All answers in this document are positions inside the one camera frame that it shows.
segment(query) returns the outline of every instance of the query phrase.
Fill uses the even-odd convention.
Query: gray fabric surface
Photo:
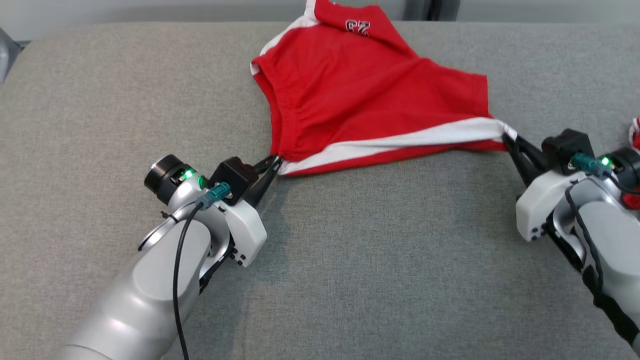
[[[268,153],[248,64],[285,26],[95,26],[19,56],[0,88],[2,359],[51,355],[159,223],[156,158]],[[640,111],[638,27],[397,28],[488,74],[493,115],[533,143],[573,127],[604,152]],[[503,153],[280,179],[259,257],[225,263],[187,321],[192,358],[637,359],[553,243],[519,237],[523,189]]]

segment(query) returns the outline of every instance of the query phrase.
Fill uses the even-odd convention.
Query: black cable
[[[618,179],[616,179],[613,175],[609,174],[609,175],[607,175],[607,177],[609,178],[609,180],[611,180],[613,185],[616,185],[616,187],[618,189],[620,189],[621,192],[627,193],[629,195],[640,196],[640,192],[637,192],[635,190],[629,190],[629,189],[625,188],[624,186],[622,186],[622,184],[620,184]]]
[[[211,277],[213,276],[213,273],[220,267],[220,265],[222,265],[222,263],[229,257],[229,255],[231,255],[231,253],[233,253],[234,246],[235,246],[235,244],[233,242],[233,237],[231,237],[229,239],[229,246],[227,247],[227,251],[225,251],[225,253],[222,254],[222,258],[220,259],[220,261],[218,261],[217,263],[213,264],[213,266],[210,267],[210,269],[208,269],[206,273],[204,273],[202,278],[200,278],[200,293],[201,294],[204,291],[204,289],[207,287],[207,285],[209,285],[209,281],[211,280]]]
[[[602,286],[604,284],[604,278],[602,277],[602,265],[600,264],[600,256],[598,252],[595,250],[595,246],[593,245],[593,241],[591,240],[591,235],[587,230],[587,226],[584,224],[584,220],[578,211],[578,207],[575,205],[573,201],[573,197],[571,196],[571,189],[573,186],[570,186],[564,191],[564,197],[566,201],[569,203],[571,207],[571,212],[575,216],[576,221],[578,221],[578,226],[582,229],[582,235],[584,235],[584,241],[586,241],[587,245],[589,245],[589,252],[591,253],[591,257],[593,258],[593,262],[596,265],[596,273],[598,274],[598,290],[602,290]]]
[[[178,249],[175,252],[175,266],[173,267],[173,315],[175,315],[175,327],[178,330],[178,338],[180,339],[180,346],[182,347],[182,356],[184,360],[189,360],[189,352],[187,351],[187,343],[184,341],[184,333],[182,332],[182,321],[180,321],[180,308],[178,307],[178,274],[180,269],[180,255],[182,254],[182,244],[184,244],[184,237],[187,235],[187,229],[189,224],[196,216],[198,210],[203,206],[203,203],[199,203],[193,208],[193,211],[187,217],[180,233],[180,240],[178,240]]]
[[[180,210],[184,209],[185,207],[187,207],[187,206],[189,206],[189,205],[191,205],[191,204],[195,204],[195,203],[196,203],[195,201],[191,201],[189,204],[186,204],[185,206],[183,206],[183,207],[181,207],[180,209],[178,209],[178,211],[180,211]],[[175,221],[175,223],[176,223],[176,224],[178,224],[178,222],[179,222],[179,221],[177,221],[177,220],[175,219],[175,217],[174,217],[174,215],[173,215],[173,214],[167,214],[167,217],[171,218],[173,221]],[[158,230],[158,229],[159,229],[161,226],[163,226],[163,225],[164,225],[164,222],[163,222],[162,224],[160,224],[160,226],[156,227],[156,230]],[[138,251],[142,251],[142,248],[145,246],[145,244],[147,243],[147,241],[149,240],[149,238],[150,238],[150,237],[151,237],[151,234],[150,234],[149,236],[147,236],[147,238],[146,238],[146,239],[144,239],[144,240],[142,241],[142,243],[140,244],[140,246],[138,246]]]

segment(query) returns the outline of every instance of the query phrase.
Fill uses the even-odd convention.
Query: white stripe
[[[260,51],[260,55],[262,56],[269,51],[272,47],[278,45],[282,37],[290,31],[291,29],[299,29],[299,28],[310,28],[312,26],[316,26],[320,24],[315,14],[316,10],[316,0],[307,0],[307,7],[305,8],[305,14],[301,17],[298,17],[291,25],[287,26],[283,32],[277,34],[275,38],[272,38]],[[249,68],[251,69],[251,75],[256,75],[260,72],[260,68],[258,65],[251,63],[249,64]]]
[[[389,136],[370,140],[337,142],[325,147],[321,152],[308,158],[289,162],[284,161],[278,173],[290,174],[300,170],[319,167],[330,163],[371,156],[404,147],[423,145],[443,145],[448,143],[467,143],[482,140],[502,142],[506,133],[515,139],[518,133],[500,120],[486,117],[449,122],[414,133]]]
[[[629,143],[631,146],[634,145],[634,138],[636,136],[640,136],[640,117],[634,119],[633,123],[631,123],[631,127],[629,128]]]

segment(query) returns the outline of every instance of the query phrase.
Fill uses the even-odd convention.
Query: printed number
[[[369,26],[371,26],[371,23],[369,23],[369,21],[347,20],[344,23],[344,27],[347,28],[348,32],[354,33],[356,28],[358,28],[358,34],[364,35],[366,37],[369,36],[369,34],[367,33]]]

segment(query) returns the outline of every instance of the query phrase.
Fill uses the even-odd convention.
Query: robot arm
[[[596,160],[588,136],[570,129],[546,139],[544,152],[520,137],[504,140],[528,186],[516,203],[518,232],[556,243],[640,356],[640,221],[619,189],[640,184],[640,154],[624,148]]]
[[[178,335],[174,301],[184,322],[224,260],[236,259],[247,267],[266,241],[254,206],[279,164],[277,158],[269,157],[249,167],[231,158],[207,179],[173,155],[155,163],[145,185],[168,205],[170,213],[163,213],[164,222],[145,237],[139,252],[102,292],[54,360],[157,360],[163,356]],[[198,206],[202,208],[193,213],[184,233],[174,289],[180,236],[201,201],[207,204]]]

